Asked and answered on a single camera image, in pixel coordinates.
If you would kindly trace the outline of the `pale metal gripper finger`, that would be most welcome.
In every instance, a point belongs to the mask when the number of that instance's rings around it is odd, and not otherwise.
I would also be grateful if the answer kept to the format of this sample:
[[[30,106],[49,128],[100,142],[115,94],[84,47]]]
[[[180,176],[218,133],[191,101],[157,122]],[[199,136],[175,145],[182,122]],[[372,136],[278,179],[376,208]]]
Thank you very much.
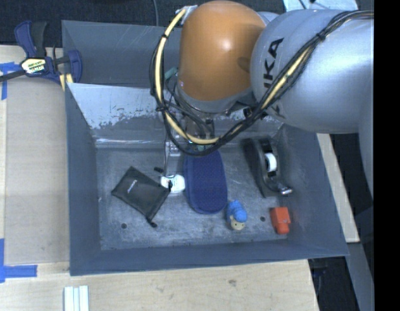
[[[164,143],[164,175],[173,175],[173,143],[171,141],[165,141]]]
[[[177,145],[173,144],[173,174],[180,174],[182,158],[182,152]]]

